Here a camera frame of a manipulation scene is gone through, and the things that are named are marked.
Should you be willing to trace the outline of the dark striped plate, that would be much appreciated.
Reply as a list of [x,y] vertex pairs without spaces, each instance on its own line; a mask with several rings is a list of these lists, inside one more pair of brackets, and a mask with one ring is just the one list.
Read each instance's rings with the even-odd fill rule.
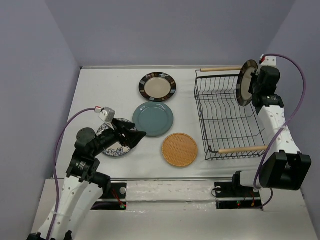
[[247,106],[252,100],[252,94],[249,92],[252,80],[252,74],[255,74],[258,64],[250,59],[242,66],[238,75],[236,84],[236,99],[240,106]]
[[152,72],[145,75],[138,85],[139,93],[151,102],[164,102],[170,99],[177,90],[173,77],[164,72]]

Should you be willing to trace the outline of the blue floral white plate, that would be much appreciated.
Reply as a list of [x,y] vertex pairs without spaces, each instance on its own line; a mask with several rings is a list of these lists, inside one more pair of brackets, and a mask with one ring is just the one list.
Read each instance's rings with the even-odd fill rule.
[[[114,127],[111,126],[108,123],[103,123],[97,130],[96,135],[100,136],[104,132],[111,133],[114,130]],[[112,157],[112,158],[118,158],[123,155],[128,154],[131,151],[131,148],[128,146],[122,146],[119,142],[114,143],[112,146],[105,148],[103,150],[103,154]]]

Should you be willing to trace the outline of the teal ceramic plate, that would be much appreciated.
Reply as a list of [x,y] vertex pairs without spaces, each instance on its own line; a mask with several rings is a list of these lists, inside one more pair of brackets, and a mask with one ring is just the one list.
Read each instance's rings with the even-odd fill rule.
[[133,113],[132,121],[138,131],[155,138],[166,134],[174,123],[174,114],[169,106],[161,102],[145,102]]

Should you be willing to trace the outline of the black wire dish rack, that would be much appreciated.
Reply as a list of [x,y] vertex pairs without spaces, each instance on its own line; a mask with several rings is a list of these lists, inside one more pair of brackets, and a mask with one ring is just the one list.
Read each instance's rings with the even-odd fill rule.
[[238,104],[238,71],[195,71],[194,98],[206,160],[258,158],[265,129],[255,108]]

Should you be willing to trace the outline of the woven bamboo plate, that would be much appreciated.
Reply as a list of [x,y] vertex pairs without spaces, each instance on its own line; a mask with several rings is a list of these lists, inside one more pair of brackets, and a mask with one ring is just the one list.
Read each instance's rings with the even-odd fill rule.
[[174,133],[165,138],[161,152],[168,164],[184,168],[196,160],[198,146],[191,136],[185,133]]

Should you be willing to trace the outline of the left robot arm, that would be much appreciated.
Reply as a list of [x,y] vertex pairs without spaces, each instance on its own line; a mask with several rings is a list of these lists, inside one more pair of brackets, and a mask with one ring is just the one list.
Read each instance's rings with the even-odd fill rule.
[[115,143],[133,149],[146,136],[144,131],[133,130],[134,123],[113,119],[111,125],[99,135],[89,127],[77,133],[63,187],[57,188],[57,202],[43,225],[28,239],[71,240],[95,202],[110,194],[111,178],[98,172],[97,156]]

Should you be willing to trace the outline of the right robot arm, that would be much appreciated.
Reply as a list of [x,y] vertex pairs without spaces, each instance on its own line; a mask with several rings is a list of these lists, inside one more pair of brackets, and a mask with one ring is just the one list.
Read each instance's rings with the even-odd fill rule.
[[309,155],[297,147],[285,119],[282,98],[276,94],[280,71],[273,66],[245,63],[240,70],[236,97],[240,106],[252,104],[267,136],[267,149],[257,170],[237,171],[230,183],[235,196],[250,188],[297,191],[311,167]]

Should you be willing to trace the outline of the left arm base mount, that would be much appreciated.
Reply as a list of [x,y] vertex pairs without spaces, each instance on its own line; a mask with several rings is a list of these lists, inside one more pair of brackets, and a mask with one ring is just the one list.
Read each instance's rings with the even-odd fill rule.
[[127,183],[112,182],[109,192],[104,192],[94,203],[92,210],[125,211],[127,209]]

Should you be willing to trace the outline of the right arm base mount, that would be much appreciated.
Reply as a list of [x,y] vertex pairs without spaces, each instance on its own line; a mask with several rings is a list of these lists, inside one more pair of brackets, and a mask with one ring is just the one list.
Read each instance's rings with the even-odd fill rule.
[[215,182],[211,195],[216,199],[217,210],[261,208],[259,192],[252,187],[235,187],[232,182]]

